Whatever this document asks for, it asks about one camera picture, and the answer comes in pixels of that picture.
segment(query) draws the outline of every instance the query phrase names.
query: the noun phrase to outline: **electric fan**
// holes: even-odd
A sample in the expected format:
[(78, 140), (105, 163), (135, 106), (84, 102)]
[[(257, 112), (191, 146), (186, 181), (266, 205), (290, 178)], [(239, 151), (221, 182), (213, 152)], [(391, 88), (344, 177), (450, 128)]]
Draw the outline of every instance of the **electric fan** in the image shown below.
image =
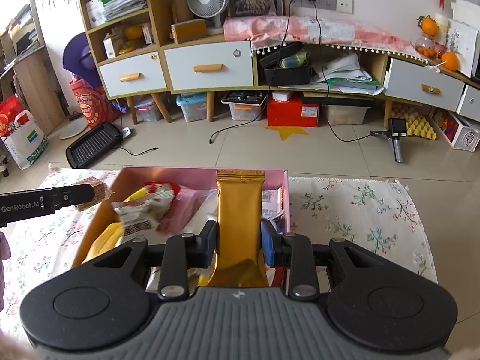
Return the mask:
[(207, 28), (210, 35), (223, 32), (220, 14), (226, 9), (229, 0), (187, 0), (188, 8), (203, 19), (214, 18), (215, 27)]

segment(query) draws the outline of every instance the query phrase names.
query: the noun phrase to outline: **white shopping bag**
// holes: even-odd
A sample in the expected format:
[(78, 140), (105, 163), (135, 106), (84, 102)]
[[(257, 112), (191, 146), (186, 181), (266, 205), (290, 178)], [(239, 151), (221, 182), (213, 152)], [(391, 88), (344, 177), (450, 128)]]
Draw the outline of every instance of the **white shopping bag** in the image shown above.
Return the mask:
[(28, 115), (29, 120), (22, 125), (18, 125), (16, 130), (8, 137), (2, 137), (3, 143), (20, 169), (27, 169), (33, 164), (49, 142), (47, 136), (33, 120), (30, 112), (20, 112), (15, 121), (24, 114)]

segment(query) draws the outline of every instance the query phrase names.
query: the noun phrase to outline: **wooden cabinet leg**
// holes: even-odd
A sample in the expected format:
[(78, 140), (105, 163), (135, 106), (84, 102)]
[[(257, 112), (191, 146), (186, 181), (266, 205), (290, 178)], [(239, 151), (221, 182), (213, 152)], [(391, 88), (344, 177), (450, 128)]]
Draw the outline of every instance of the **wooden cabinet leg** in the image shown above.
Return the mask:
[(165, 118), (165, 121), (167, 123), (172, 122), (172, 117), (170, 116), (170, 113), (167, 110), (167, 107), (165, 107), (165, 104), (163, 103), (162, 99), (160, 98), (160, 95), (158, 93), (151, 93), (153, 97), (153, 101), (157, 105), (158, 109), (162, 113), (163, 117)]
[(134, 104), (134, 97), (133, 96), (127, 96), (127, 105), (130, 108), (130, 115), (133, 120), (133, 124), (138, 124), (137, 120), (137, 114), (135, 112), (135, 104)]
[(385, 115), (383, 116), (383, 128), (388, 128), (388, 119), (392, 114), (393, 101), (385, 100)]
[(213, 122), (213, 111), (215, 108), (215, 92), (207, 92), (207, 120)]

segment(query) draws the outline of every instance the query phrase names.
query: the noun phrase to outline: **open cardboard box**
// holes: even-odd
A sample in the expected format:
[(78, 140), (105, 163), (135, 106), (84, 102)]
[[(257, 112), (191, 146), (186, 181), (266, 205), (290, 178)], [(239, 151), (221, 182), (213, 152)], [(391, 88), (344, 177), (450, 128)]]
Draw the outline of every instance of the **open cardboard box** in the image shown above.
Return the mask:
[[(78, 247), (72, 267), (80, 265), (87, 256), (93, 242), (111, 223), (117, 222), (117, 214), (112, 209), (112, 202), (122, 202), (140, 189), (148, 181), (169, 181), (184, 185), (194, 190), (211, 190), (217, 188), (217, 168), (163, 168), (156, 166), (124, 167), (111, 185), (112, 196), (100, 203), (85, 235)], [(263, 190), (282, 188), (283, 228), (290, 231), (289, 177), (286, 170), (265, 170)]]

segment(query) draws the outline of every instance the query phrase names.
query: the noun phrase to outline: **yellow star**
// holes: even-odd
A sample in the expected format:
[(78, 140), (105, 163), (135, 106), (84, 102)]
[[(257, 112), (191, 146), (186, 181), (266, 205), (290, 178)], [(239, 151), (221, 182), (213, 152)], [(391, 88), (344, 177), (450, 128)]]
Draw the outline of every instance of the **yellow star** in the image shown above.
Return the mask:
[(292, 134), (299, 134), (299, 135), (308, 135), (303, 128), (300, 127), (265, 127), (267, 130), (274, 130), (278, 131), (280, 134), (281, 140), (287, 140), (287, 138)]

